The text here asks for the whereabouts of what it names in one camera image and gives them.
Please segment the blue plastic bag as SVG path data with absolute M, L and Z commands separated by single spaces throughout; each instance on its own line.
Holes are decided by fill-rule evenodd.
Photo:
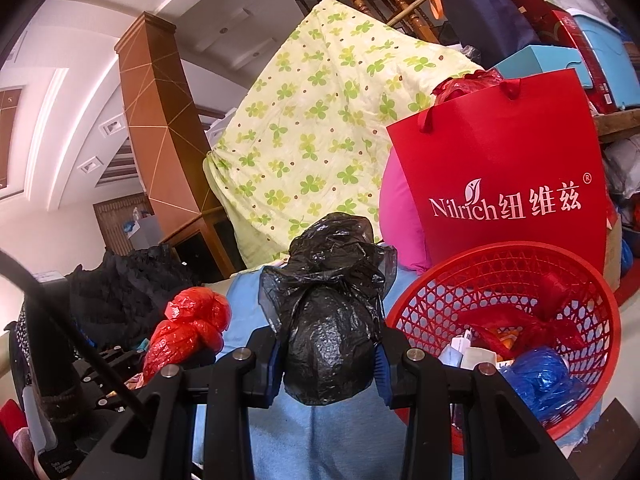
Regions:
M 570 374 L 558 352 L 549 347 L 527 351 L 498 371 L 540 422 L 548 422 L 577 404 L 586 385 Z

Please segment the red plastic bag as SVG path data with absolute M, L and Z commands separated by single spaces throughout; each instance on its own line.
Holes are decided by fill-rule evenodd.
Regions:
M 143 385 L 166 365 L 180 365 L 205 349 L 213 356 L 224 348 L 222 334 L 231 322 L 231 309 L 224 296 L 207 287 L 179 292 L 165 308 L 165 318 L 156 326 L 146 352 Z

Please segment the white medicine box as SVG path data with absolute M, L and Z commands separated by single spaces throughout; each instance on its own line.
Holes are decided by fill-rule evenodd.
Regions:
M 439 353 L 438 359 L 442 364 L 452 367 L 461 365 L 464 352 L 471 347 L 472 332 L 465 330 L 462 335 L 455 336 Z

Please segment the red fabric bundle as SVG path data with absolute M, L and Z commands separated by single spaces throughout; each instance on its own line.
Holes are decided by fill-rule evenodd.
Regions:
M 570 350 L 582 350 L 585 341 L 576 324 L 569 318 L 558 318 L 566 306 L 570 289 L 553 273 L 541 278 L 539 298 L 526 312 L 514 304 L 463 311 L 458 324 L 469 326 L 480 345 L 504 360 L 515 360 L 521 354 L 539 348 L 555 348 L 564 344 Z

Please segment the black plastic bag ball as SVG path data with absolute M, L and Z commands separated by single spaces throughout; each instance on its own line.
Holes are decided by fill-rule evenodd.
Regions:
M 283 266 L 262 269 L 258 304 L 283 344 L 289 396 L 328 405 L 369 387 L 396 274 L 396 249 L 375 241 L 367 218 L 344 212 L 295 237 Z

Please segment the black clothes pile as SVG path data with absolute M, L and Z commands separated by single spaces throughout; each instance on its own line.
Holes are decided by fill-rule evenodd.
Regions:
M 126 256 L 104 252 L 93 270 L 66 275 L 70 317 L 96 350 L 136 348 L 164 318 L 171 299 L 201 282 L 166 244 Z

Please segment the polka dot black garment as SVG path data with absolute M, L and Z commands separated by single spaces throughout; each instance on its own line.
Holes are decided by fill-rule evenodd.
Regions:
M 4 329 L 9 334 L 10 370 L 17 402 L 23 405 L 23 390 L 32 384 L 25 307 L 21 307 L 17 320 L 9 322 Z

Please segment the red plastic mesh basket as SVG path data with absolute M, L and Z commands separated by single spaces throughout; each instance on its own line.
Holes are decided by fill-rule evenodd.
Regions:
M 431 356 L 465 334 L 503 363 L 552 348 L 585 387 L 544 421 L 558 441 L 600 403 L 622 338 L 618 305 L 602 274 L 566 249 L 533 242 L 486 245 L 439 263 L 402 292 L 386 323 Z

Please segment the blue blanket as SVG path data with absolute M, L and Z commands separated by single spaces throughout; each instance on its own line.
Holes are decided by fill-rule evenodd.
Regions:
M 226 296 L 232 317 L 220 356 L 245 346 L 268 323 L 257 301 L 262 269 L 207 284 Z M 418 274 L 398 268 L 385 297 L 390 312 Z M 375 384 L 327 406 L 300 404 L 280 389 L 268 410 L 249 410 L 255 479 L 400 479 L 406 425 L 378 396 Z

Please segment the brown wooden pillar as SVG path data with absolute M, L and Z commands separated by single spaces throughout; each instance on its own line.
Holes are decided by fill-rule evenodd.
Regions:
M 176 26 L 140 14 L 117 41 L 120 88 L 129 139 L 144 192 L 163 241 L 202 240 L 222 278 L 240 266 L 224 207 L 203 170 L 209 144 L 175 40 Z

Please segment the pink pillow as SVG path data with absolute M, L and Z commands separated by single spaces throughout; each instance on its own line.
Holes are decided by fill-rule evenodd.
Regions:
M 394 148 L 390 150 L 382 177 L 378 216 L 383 240 L 396 248 L 399 264 L 416 273 L 425 273 L 432 266 L 431 257 L 416 203 Z

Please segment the clover print quilt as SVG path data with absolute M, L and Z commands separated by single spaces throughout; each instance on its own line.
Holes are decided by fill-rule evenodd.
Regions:
M 321 0 L 259 74 L 206 155 L 207 181 L 250 268 L 333 211 L 378 221 L 387 127 L 424 110 L 461 52 Z

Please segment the red crumpled bag on top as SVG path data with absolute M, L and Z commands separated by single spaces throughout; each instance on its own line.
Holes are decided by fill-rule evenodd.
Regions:
M 503 76 L 494 68 L 491 70 L 476 70 L 460 77 L 449 77 L 433 89 L 434 104 L 438 105 L 460 98 L 460 96 L 466 96 L 500 84 L 501 81 L 503 81 Z

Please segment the light blue cardboard box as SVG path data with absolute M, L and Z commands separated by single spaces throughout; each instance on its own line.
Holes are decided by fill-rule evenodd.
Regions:
M 548 44 L 530 44 L 495 65 L 506 79 L 522 78 L 572 68 L 582 84 L 591 90 L 593 82 L 578 49 Z

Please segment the blue plastic storage bin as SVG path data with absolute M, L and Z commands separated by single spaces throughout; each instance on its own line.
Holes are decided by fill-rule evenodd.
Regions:
M 569 8 L 600 64 L 613 101 L 619 110 L 639 106 L 640 87 L 638 76 L 631 64 L 620 31 L 605 20 L 585 11 Z

